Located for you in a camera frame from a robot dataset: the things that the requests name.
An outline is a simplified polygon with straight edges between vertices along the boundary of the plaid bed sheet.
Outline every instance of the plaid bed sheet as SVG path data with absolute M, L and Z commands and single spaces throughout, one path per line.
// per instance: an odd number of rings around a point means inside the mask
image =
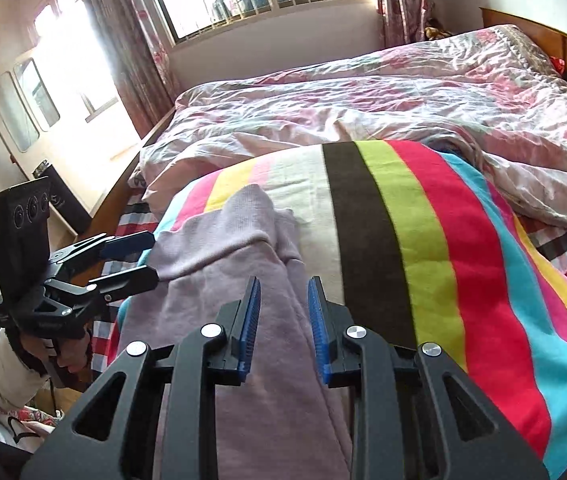
M 153 232 L 158 221 L 150 212 L 147 203 L 141 200 L 143 193 L 133 195 L 124 209 L 119 220 L 116 235 L 124 236 L 141 231 Z M 567 276 L 567 229 L 548 226 L 543 222 L 526 217 L 519 217 L 532 243 L 545 259 L 560 272 Z M 138 254 L 131 254 L 126 261 L 110 261 L 103 266 L 103 276 L 134 267 Z M 107 348 L 112 335 L 114 321 L 121 301 L 110 305 L 108 319 L 98 319 L 94 322 L 94 336 L 92 338 L 92 373 L 96 378 L 107 368 Z

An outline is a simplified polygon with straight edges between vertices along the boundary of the colorful striped fabric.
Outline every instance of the colorful striped fabric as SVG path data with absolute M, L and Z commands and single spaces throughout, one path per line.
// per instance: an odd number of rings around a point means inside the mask
M 291 208 L 309 275 L 397 345 L 440 343 L 543 458 L 567 468 L 567 278 L 479 172 L 408 141 L 308 146 L 196 180 L 156 230 L 249 183 Z M 140 263 L 147 253 L 142 254 Z M 108 360 L 116 355 L 118 311 Z

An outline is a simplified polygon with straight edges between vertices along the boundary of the metal bolt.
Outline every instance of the metal bolt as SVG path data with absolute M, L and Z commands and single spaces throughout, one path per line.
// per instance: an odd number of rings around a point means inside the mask
M 441 355 L 441 347 L 436 343 L 423 343 L 421 349 L 424 354 L 429 355 L 430 357 Z
M 210 323 L 201 328 L 201 335 L 204 337 L 216 337 L 223 329 L 216 323 Z
M 353 339 L 361 339 L 367 334 L 364 327 L 359 325 L 352 325 L 351 327 L 348 327 L 348 330 L 346 330 L 345 333 Z
M 143 341 L 133 341 L 125 347 L 125 351 L 128 353 L 128 355 L 131 355 L 133 357 L 143 355 L 147 349 L 148 345 L 146 345 Z

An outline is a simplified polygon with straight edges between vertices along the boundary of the floral comforter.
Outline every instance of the floral comforter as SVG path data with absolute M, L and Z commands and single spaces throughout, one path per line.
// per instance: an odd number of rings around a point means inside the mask
M 132 181 L 143 177 L 144 199 L 161 216 L 218 168 L 363 139 L 454 150 L 518 212 L 567 227 L 567 82 L 513 25 L 192 88 Z

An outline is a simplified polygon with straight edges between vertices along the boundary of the person's hand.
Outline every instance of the person's hand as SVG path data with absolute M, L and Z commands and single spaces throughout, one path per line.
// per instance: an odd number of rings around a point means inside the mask
M 68 368 L 68 372 L 76 374 L 87 365 L 87 346 L 90 344 L 90 336 L 86 332 L 83 339 L 60 339 L 58 342 L 61 355 L 57 357 L 57 365 L 60 368 Z M 21 334 L 21 345 L 28 354 L 35 356 L 39 361 L 48 360 L 48 351 L 41 339 L 27 334 Z

